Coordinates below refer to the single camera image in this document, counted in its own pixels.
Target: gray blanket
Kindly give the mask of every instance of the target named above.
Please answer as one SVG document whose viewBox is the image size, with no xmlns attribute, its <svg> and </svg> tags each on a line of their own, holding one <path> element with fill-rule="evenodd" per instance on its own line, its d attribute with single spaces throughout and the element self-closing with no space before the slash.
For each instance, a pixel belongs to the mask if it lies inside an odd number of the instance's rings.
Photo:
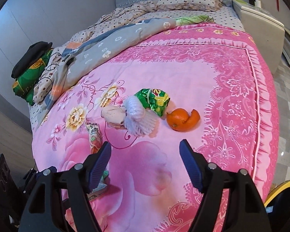
<svg viewBox="0 0 290 232">
<path fill-rule="evenodd" d="M 39 126 L 57 99 L 83 76 L 110 60 L 128 47 L 137 45 L 152 35 L 172 29 L 176 21 L 171 18 L 152 19 L 146 23 L 138 23 L 124 27 L 112 33 L 90 48 L 84 48 L 77 56 L 67 55 L 54 72 L 53 88 L 45 97 L 38 113 Z"/>
</svg>

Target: black cloth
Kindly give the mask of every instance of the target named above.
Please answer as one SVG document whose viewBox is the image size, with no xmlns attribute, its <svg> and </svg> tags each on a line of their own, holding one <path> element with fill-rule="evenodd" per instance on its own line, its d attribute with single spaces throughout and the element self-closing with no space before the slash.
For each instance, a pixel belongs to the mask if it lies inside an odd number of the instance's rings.
<svg viewBox="0 0 290 232">
<path fill-rule="evenodd" d="M 19 78 L 32 64 L 34 64 L 45 52 L 47 52 L 53 43 L 37 42 L 29 47 L 25 55 L 14 66 L 11 77 Z"/>
</svg>

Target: polka dot sheet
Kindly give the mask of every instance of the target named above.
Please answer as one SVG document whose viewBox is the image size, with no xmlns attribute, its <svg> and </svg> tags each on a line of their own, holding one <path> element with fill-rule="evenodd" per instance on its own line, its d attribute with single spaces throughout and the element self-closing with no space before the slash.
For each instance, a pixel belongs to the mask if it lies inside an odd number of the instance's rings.
<svg viewBox="0 0 290 232">
<path fill-rule="evenodd" d="M 235 10 L 230 7 L 223 6 L 221 9 L 215 12 L 205 12 L 199 10 L 169 10 L 169 11 L 160 11 L 160 12 L 150 12 L 141 17 L 137 20 L 145 20 L 149 18 L 162 18 L 162 17 L 171 17 L 171 18 L 178 18 L 178 17 L 191 17 L 191 16 L 198 16 L 198 15 L 207 15 L 214 19 L 215 23 L 220 24 L 222 26 L 230 27 L 232 29 L 245 31 L 240 19 L 238 18 Z"/>
<path fill-rule="evenodd" d="M 30 123 L 31 123 L 31 129 L 32 131 L 34 130 L 34 128 L 36 127 L 36 125 L 38 124 L 38 112 L 41 110 L 42 108 L 42 104 L 43 101 L 40 103 L 35 103 L 33 106 L 29 106 L 29 114 L 30 114 Z"/>
</svg>

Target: polka dot pillowcase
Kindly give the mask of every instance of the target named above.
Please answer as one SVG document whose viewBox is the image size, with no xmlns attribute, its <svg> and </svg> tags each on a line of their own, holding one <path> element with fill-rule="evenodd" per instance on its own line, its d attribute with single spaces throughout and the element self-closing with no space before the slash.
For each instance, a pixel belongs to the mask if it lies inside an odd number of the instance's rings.
<svg viewBox="0 0 290 232">
<path fill-rule="evenodd" d="M 189 9 L 217 11 L 222 7 L 222 0 L 159 0 L 156 9 Z"/>
</svg>

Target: white cabinet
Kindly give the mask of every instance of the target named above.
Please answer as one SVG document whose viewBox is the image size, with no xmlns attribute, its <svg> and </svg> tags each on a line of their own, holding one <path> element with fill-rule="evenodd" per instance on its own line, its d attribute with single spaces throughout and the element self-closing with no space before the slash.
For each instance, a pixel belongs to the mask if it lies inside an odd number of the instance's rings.
<svg viewBox="0 0 290 232">
<path fill-rule="evenodd" d="M 274 74 L 284 46 L 284 25 L 267 11 L 233 0 L 233 7 L 245 31 L 254 39 L 263 59 Z"/>
</svg>

